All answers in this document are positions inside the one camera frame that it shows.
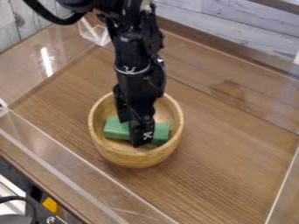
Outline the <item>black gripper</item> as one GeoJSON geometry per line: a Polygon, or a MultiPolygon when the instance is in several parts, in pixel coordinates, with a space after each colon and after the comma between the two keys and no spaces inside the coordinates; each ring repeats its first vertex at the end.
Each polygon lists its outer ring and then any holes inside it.
{"type": "Polygon", "coordinates": [[[115,47],[117,85],[114,87],[117,114],[129,122],[130,142],[137,148],[149,144],[155,135],[155,101],[165,95],[165,35],[159,30],[142,32],[122,29],[111,32],[115,47]]]}

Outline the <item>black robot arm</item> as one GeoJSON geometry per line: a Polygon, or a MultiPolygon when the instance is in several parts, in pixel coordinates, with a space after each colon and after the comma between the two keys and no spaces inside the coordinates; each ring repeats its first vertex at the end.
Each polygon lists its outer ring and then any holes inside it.
{"type": "Polygon", "coordinates": [[[107,26],[115,47],[117,85],[114,96],[119,120],[129,124],[129,139],[138,147],[155,134],[155,102],[165,96],[166,68],[159,55],[165,34],[154,0],[58,0],[71,15],[61,18],[39,0],[26,5],[57,25],[73,25],[91,12],[107,26]]]}

